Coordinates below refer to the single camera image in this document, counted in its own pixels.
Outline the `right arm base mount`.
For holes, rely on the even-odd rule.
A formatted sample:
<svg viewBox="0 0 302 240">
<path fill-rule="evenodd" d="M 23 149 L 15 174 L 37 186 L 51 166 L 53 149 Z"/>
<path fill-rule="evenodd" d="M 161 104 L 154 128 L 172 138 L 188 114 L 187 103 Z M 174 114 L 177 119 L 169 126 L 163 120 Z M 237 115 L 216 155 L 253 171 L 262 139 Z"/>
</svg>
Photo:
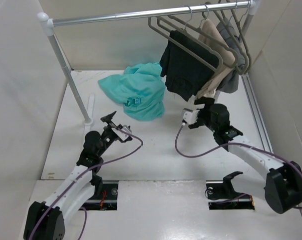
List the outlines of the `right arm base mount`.
<svg viewBox="0 0 302 240">
<path fill-rule="evenodd" d="M 223 177 L 222 180 L 207 180 L 205 197 L 208 199 L 209 210 L 255 210 L 253 198 L 245 193 L 236 192 L 231 180 L 240 171 L 235 171 Z"/>
</svg>

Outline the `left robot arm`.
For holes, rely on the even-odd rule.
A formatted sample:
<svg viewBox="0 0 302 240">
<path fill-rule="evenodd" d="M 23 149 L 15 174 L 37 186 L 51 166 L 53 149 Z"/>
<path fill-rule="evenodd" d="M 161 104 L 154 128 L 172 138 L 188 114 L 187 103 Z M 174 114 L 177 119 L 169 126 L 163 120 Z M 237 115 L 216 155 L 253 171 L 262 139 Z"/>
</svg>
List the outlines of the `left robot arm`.
<svg viewBox="0 0 302 240">
<path fill-rule="evenodd" d="M 79 160 L 64 182 L 42 202 L 35 201 L 28 210 L 23 239 L 61 240 L 72 216 L 89 198 L 102 194 L 102 177 L 98 172 L 103 164 L 102 155 L 115 142 L 131 141 L 131 129 L 116 125 L 112 112 L 101 118 L 106 123 L 103 132 L 89 131 L 84 138 Z"/>
</svg>

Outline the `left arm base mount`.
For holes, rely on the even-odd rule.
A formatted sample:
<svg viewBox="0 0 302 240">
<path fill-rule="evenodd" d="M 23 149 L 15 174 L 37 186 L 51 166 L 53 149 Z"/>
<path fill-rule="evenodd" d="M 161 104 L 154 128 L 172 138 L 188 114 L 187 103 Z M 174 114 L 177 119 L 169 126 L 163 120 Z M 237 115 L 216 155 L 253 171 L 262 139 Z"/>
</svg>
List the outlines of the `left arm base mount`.
<svg viewBox="0 0 302 240">
<path fill-rule="evenodd" d="M 94 195 L 82 205 L 87 211 L 115 211 L 117 210 L 118 180 L 103 181 L 102 189 L 96 190 Z"/>
</svg>

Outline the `teal t shirt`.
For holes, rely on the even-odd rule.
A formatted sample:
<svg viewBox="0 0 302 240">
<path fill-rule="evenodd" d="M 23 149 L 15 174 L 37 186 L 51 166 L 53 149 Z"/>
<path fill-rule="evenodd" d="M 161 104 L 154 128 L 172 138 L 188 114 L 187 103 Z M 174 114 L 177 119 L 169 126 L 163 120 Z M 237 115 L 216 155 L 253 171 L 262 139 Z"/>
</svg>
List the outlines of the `teal t shirt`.
<svg viewBox="0 0 302 240">
<path fill-rule="evenodd" d="M 123 74 L 113 74 L 98 81 L 105 95 L 123 105 L 123 111 L 138 121 L 152 121 L 165 112 L 165 85 L 158 62 L 127 67 Z"/>
</svg>

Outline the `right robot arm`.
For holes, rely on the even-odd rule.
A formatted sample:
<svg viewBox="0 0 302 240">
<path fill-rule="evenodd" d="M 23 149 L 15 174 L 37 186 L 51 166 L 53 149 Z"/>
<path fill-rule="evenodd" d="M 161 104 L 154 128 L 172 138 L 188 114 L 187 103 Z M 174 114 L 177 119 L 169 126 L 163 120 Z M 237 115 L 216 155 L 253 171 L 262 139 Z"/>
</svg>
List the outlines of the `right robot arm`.
<svg viewBox="0 0 302 240">
<path fill-rule="evenodd" d="M 206 126 L 213 132 L 215 142 L 226 151 L 236 155 L 261 177 L 262 181 L 245 178 L 242 172 L 226 177 L 222 184 L 223 194 L 233 197 L 237 193 L 259 197 L 278 214 L 290 209 L 302 209 L 302 171 L 294 161 L 254 147 L 245 135 L 230 123 L 227 107 L 205 100 L 203 108 L 184 109 L 183 122 L 190 129 Z"/>
</svg>

